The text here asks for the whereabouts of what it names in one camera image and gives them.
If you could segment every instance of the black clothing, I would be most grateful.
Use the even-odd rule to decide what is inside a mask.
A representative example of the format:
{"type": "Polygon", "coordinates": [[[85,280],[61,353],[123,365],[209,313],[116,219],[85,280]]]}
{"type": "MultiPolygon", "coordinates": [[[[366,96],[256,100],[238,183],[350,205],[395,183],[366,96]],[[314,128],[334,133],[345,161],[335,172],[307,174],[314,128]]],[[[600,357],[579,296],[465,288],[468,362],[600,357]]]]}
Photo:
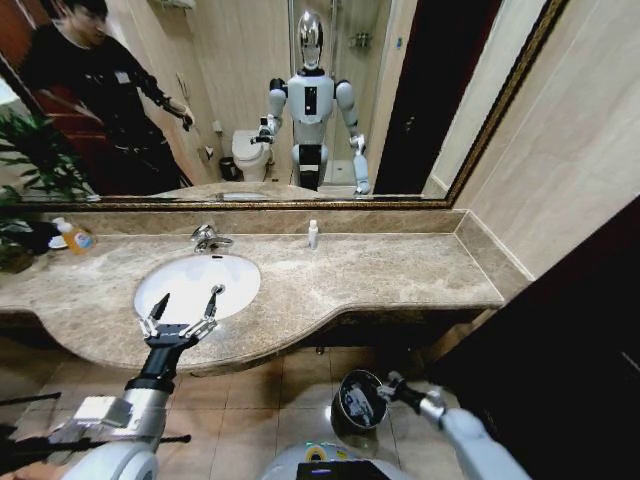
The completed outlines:
{"type": "Polygon", "coordinates": [[[21,77],[33,90],[55,85],[70,89],[104,123],[115,147],[104,174],[115,177],[122,193],[151,195],[174,190],[180,188],[180,179],[190,185],[162,131],[146,116],[138,88],[158,106],[165,107],[169,97],[116,39],[107,36],[100,46],[82,48],[55,25],[40,27],[22,64],[21,77]]]}
{"type": "Polygon", "coordinates": [[[105,125],[114,145],[146,146],[164,140],[161,130],[146,116],[138,88],[156,105],[167,97],[116,39],[82,48],[55,25],[38,28],[22,65],[21,77],[33,89],[55,85],[69,88],[105,125]]]}

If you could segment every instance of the black object on counter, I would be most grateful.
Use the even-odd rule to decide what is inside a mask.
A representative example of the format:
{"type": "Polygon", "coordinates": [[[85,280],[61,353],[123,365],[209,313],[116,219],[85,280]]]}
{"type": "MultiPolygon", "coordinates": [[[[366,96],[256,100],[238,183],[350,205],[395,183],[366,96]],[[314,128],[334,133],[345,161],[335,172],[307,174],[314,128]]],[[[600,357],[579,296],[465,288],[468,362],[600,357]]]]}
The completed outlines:
{"type": "Polygon", "coordinates": [[[19,243],[24,248],[31,250],[36,255],[42,255],[49,251],[49,241],[60,235],[55,225],[48,222],[25,222],[32,232],[2,232],[2,236],[19,243]]]}
{"type": "Polygon", "coordinates": [[[240,169],[233,162],[233,157],[222,157],[220,159],[220,172],[222,178],[229,182],[235,182],[240,179],[240,169]]]}

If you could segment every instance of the mirror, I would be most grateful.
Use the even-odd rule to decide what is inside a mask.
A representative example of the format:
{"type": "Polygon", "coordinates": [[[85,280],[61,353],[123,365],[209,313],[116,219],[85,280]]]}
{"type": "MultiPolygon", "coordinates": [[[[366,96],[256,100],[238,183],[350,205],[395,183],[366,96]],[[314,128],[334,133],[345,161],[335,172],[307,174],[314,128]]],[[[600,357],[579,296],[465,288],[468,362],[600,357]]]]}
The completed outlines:
{"type": "Polygon", "coordinates": [[[3,153],[0,185],[40,202],[450,205],[545,8],[8,0],[0,141],[26,125],[41,145],[29,164],[3,153]],[[60,166],[43,175],[43,158],[60,166]]]}

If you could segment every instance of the black trash bin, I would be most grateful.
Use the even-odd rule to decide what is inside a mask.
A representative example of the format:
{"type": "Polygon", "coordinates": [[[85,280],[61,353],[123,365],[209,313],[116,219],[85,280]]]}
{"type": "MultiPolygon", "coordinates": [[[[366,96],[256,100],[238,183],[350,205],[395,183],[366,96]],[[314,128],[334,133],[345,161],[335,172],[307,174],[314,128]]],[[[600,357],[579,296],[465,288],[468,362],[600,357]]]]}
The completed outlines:
{"type": "Polygon", "coordinates": [[[349,372],[331,404],[334,430],[340,430],[340,433],[365,433],[380,425],[388,410],[387,402],[377,392],[381,385],[380,379],[371,372],[349,372]]]}
{"type": "Polygon", "coordinates": [[[233,162],[233,157],[222,157],[220,159],[220,172],[222,173],[222,178],[229,182],[240,180],[242,175],[240,169],[233,162]]]}

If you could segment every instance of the person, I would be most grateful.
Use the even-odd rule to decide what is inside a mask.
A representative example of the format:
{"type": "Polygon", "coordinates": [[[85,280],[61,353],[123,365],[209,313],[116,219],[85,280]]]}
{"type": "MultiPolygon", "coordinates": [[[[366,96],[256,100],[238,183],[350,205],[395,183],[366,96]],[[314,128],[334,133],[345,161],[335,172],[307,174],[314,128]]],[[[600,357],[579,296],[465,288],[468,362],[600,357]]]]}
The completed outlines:
{"type": "Polygon", "coordinates": [[[151,195],[191,185],[162,131],[147,117],[138,88],[157,106],[194,123],[189,107],[164,94],[157,80],[106,33],[105,0],[61,0],[63,19],[39,27],[20,73],[25,85],[97,117],[115,147],[109,172],[126,183],[120,193],[151,195]],[[83,103],[70,105],[48,90],[69,89],[83,103]]]}

